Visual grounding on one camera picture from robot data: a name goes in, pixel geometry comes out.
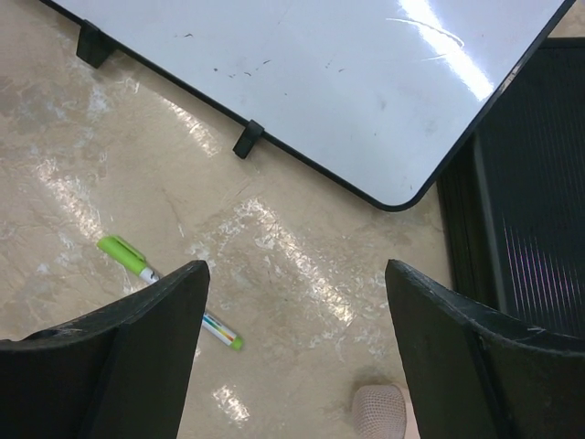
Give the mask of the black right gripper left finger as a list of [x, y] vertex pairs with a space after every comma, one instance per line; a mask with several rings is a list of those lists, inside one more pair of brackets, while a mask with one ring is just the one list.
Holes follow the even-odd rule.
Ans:
[[4, 438], [175, 438], [207, 302], [192, 261], [120, 300], [1, 342]]

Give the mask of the white whiteboard black frame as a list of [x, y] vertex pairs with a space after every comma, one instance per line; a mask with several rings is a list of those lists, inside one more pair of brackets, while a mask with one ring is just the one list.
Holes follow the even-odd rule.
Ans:
[[385, 211], [427, 191], [568, 1], [54, 1]]

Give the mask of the white green whiteboard marker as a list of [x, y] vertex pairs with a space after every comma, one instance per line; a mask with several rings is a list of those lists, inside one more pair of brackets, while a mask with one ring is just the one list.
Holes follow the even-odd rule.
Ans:
[[[148, 284], [158, 282], [161, 279], [161, 276], [148, 264], [147, 260], [146, 264], [146, 268], [137, 276]], [[212, 316], [208, 311], [203, 315], [202, 327], [233, 350], [240, 351], [242, 349], [243, 339]]]

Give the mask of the green marker cap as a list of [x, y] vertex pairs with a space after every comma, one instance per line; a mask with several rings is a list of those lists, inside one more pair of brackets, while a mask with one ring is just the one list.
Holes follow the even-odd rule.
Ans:
[[145, 257], [117, 235], [102, 237], [97, 247], [135, 275], [140, 275], [147, 266]]

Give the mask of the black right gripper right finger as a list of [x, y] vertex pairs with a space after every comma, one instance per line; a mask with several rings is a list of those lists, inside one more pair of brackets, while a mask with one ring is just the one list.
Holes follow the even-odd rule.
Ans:
[[583, 437], [583, 340], [507, 316], [402, 261], [388, 261], [385, 280], [420, 437]]

